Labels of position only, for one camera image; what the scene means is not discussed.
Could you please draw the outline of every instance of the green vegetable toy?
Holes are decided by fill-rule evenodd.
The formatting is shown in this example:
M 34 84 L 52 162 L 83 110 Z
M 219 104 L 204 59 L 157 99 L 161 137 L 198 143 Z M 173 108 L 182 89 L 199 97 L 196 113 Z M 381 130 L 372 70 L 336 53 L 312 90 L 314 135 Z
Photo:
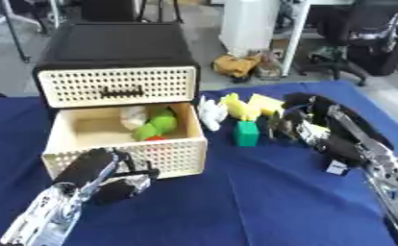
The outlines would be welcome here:
M 143 141 L 155 135 L 164 135 L 177 129 L 178 120 L 171 109 L 157 112 L 151 117 L 148 123 L 137 128 L 134 132 L 134 139 Z

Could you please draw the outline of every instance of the blue tablecloth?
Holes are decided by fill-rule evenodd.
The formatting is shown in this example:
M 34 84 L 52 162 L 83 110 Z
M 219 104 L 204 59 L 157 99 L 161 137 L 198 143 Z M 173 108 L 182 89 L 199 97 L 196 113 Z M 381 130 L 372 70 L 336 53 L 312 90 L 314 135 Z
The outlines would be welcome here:
M 284 84 L 204 92 L 282 98 L 304 91 L 328 96 L 374 122 L 396 146 L 398 125 L 345 83 Z M 299 144 L 261 138 L 235 147 L 235 120 L 209 140 L 201 175 L 163 180 L 135 199 L 86 207 L 66 246 L 103 245 L 393 245 L 375 197 L 356 170 L 323 172 L 323 157 Z M 0 236 L 48 186 L 39 154 L 50 131 L 38 98 L 0 99 Z

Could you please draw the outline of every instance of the green block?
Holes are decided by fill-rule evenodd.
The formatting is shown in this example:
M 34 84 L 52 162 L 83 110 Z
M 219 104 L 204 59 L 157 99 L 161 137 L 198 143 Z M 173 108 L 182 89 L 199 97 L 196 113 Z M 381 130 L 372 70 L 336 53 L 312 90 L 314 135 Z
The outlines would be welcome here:
M 253 121 L 238 121 L 234 131 L 236 146 L 252 147 L 258 144 L 259 130 Z

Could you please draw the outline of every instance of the open drawer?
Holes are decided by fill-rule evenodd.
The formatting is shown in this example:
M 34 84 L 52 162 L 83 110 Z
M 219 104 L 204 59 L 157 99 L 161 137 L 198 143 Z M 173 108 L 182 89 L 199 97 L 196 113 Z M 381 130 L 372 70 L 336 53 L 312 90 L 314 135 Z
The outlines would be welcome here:
M 167 106 L 176 113 L 177 130 L 164 135 L 165 140 L 140 142 L 120 123 L 120 108 L 60 111 L 42 155 L 51 178 L 56 178 L 81 153 L 102 147 L 129 152 L 138 170 L 145 169 L 145 160 L 151 161 L 161 171 L 159 179 L 202 173 L 207 140 L 193 106 Z

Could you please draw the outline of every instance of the robotic arm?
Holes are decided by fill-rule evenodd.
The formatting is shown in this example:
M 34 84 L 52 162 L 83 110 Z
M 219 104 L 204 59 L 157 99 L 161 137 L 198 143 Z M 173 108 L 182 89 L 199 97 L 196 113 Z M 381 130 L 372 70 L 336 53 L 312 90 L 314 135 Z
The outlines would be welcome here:
M 128 172 L 119 173 L 122 163 Z M 87 202 L 107 204 L 140 194 L 159 176 L 147 162 L 137 171 L 128 153 L 95 149 L 74 160 L 11 224 L 0 239 L 4 245 L 61 246 Z
M 386 212 L 386 225 L 398 243 L 398 156 L 391 143 L 355 112 L 327 98 L 289 94 L 283 107 L 288 111 L 279 117 L 277 131 L 301 139 L 333 160 L 364 171 Z M 318 132 L 313 124 L 329 131 Z

